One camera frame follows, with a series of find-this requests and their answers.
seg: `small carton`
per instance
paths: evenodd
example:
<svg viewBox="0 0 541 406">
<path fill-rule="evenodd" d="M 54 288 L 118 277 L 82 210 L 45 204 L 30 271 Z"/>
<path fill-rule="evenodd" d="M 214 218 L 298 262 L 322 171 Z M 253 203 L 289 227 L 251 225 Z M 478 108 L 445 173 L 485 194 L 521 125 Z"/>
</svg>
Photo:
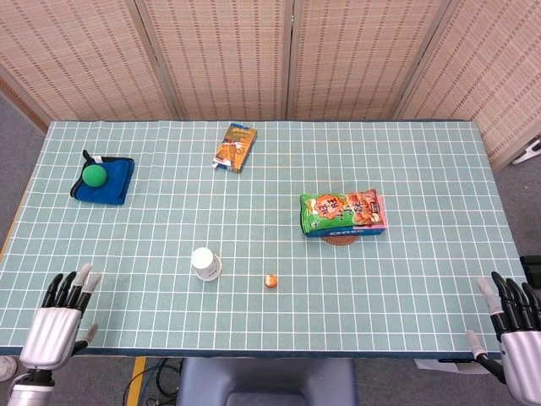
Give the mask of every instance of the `small carton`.
<svg viewBox="0 0 541 406">
<path fill-rule="evenodd" d="M 242 124 L 231 124 L 214 156 L 212 167 L 241 172 L 256 137 L 257 129 Z"/>
</svg>

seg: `small orange object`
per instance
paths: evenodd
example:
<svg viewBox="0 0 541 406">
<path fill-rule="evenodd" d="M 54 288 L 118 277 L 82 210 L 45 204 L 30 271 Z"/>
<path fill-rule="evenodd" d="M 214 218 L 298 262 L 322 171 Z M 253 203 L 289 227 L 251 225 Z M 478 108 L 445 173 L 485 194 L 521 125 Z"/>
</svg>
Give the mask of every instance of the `small orange object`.
<svg viewBox="0 0 541 406">
<path fill-rule="evenodd" d="M 267 275 L 265 277 L 265 286 L 267 288 L 275 288 L 278 284 L 278 277 L 276 275 Z"/>
</svg>

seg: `robotic arm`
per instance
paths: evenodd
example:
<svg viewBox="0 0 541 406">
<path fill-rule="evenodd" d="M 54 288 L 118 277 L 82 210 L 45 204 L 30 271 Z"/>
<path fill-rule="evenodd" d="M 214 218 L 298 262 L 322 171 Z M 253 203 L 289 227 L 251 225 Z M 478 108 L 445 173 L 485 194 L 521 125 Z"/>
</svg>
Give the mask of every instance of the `robotic arm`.
<svg viewBox="0 0 541 406">
<path fill-rule="evenodd" d="M 15 378 L 8 406 L 46 406 L 54 388 L 52 372 L 66 365 L 96 335 L 98 326 L 94 324 L 75 341 L 90 296 L 101 279 L 101 274 L 88 277 L 89 272 L 90 264 L 86 264 L 79 275 L 69 273 L 62 285 L 61 273 L 52 280 L 20 353 L 20 361 L 29 370 Z"/>
<path fill-rule="evenodd" d="M 500 300 L 483 277 L 478 287 L 489 308 L 490 320 L 500 343 L 501 364 L 489 359 L 472 330 L 467 340 L 473 357 L 498 380 L 506 384 L 512 397 L 525 406 L 541 405 L 541 300 L 532 287 L 522 289 L 498 272 L 492 272 Z"/>
</svg>

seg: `snack bag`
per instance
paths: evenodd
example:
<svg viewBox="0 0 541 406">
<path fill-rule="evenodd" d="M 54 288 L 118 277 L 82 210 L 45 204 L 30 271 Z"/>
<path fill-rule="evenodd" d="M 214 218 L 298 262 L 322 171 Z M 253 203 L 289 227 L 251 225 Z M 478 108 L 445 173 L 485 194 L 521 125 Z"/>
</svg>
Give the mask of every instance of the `snack bag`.
<svg viewBox="0 0 541 406">
<path fill-rule="evenodd" d="M 384 224 L 374 189 L 347 194 L 301 195 L 301 226 L 304 233 L 330 228 L 353 228 Z"/>
</svg>

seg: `robot finger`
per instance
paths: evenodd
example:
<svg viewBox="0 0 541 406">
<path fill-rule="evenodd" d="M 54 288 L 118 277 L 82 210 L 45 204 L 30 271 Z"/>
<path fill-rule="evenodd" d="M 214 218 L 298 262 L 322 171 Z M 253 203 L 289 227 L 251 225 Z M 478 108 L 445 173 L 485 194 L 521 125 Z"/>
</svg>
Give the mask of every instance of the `robot finger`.
<svg viewBox="0 0 541 406">
<path fill-rule="evenodd" d="M 88 277 L 88 273 L 90 272 L 91 268 L 92 268 L 91 264 L 83 265 L 79 274 L 74 279 L 74 285 L 71 287 L 71 290 L 69 291 L 69 295 L 68 295 L 68 298 L 66 299 L 65 307 L 69 307 L 73 309 L 75 305 L 77 305 L 77 300 L 79 300 L 79 296 L 81 295 L 81 290 L 83 289 L 83 285 L 85 284 L 86 277 Z"/>
<path fill-rule="evenodd" d="M 96 334 L 98 333 L 98 325 L 93 324 L 88 332 L 86 332 L 85 336 L 81 338 L 80 340 L 75 342 L 74 349 L 71 353 L 71 356 L 73 357 L 76 355 L 80 350 L 85 349 L 90 345 Z"/>
<path fill-rule="evenodd" d="M 55 307 L 63 307 L 66 303 L 66 298 L 68 297 L 69 288 L 71 288 L 71 282 L 74 281 L 75 277 L 77 276 L 77 272 L 70 272 L 64 281 L 62 282 L 62 285 L 60 286 L 60 289 L 58 290 L 57 294 L 57 301 L 54 304 Z"/>
<path fill-rule="evenodd" d="M 490 274 L 496 287 L 498 288 L 498 295 L 501 300 L 501 308 L 507 316 L 509 321 L 509 329 L 512 332 L 522 330 L 524 328 L 522 324 L 522 318 L 518 309 L 518 304 L 513 295 L 512 288 L 507 284 L 503 277 L 498 272 L 492 272 Z"/>
<path fill-rule="evenodd" d="M 88 283 L 86 283 L 81 295 L 79 296 L 79 300 L 77 300 L 77 305 L 75 305 L 75 309 L 80 310 L 80 312 L 83 314 L 85 313 L 86 306 L 90 302 L 90 297 L 96 290 L 96 286 L 100 280 L 100 273 L 90 275 L 90 277 L 88 278 Z"/>
<path fill-rule="evenodd" d="M 477 285 L 479 287 L 479 291 L 484 297 L 487 307 L 489 308 L 490 320 L 492 321 L 496 338 L 501 342 L 501 335 L 510 331 L 507 315 L 501 308 L 500 299 L 490 287 L 489 281 L 487 281 L 484 277 L 480 277 L 477 280 Z"/>
<path fill-rule="evenodd" d="M 41 307 L 51 307 L 54 305 L 54 298 L 57 294 L 58 285 L 61 281 L 62 273 L 58 273 L 49 284 L 49 287 L 45 293 L 45 298 L 43 298 L 43 302 L 41 303 Z"/>
<path fill-rule="evenodd" d="M 467 343 L 472 351 L 473 358 L 479 362 L 488 372 L 498 378 L 505 385 L 504 367 L 493 359 L 489 359 L 487 350 L 481 345 L 479 337 L 473 330 L 466 331 Z"/>
<path fill-rule="evenodd" d="M 522 283 L 522 290 L 530 302 L 532 317 L 535 320 L 535 328 L 536 330 L 541 331 L 541 300 L 539 300 L 539 298 L 535 295 L 533 288 L 528 283 Z"/>
<path fill-rule="evenodd" d="M 521 315 L 522 328 L 524 330 L 533 330 L 535 320 L 533 319 L 532 308 L 526 299 L 526 295 L 515 281 L 510 278 L 507 278 L 505 281 L 507 282 L 507 286 L 509 286 L 513 292 L 513 297 L 515 298 L 518 311 Z"/>
</svg>

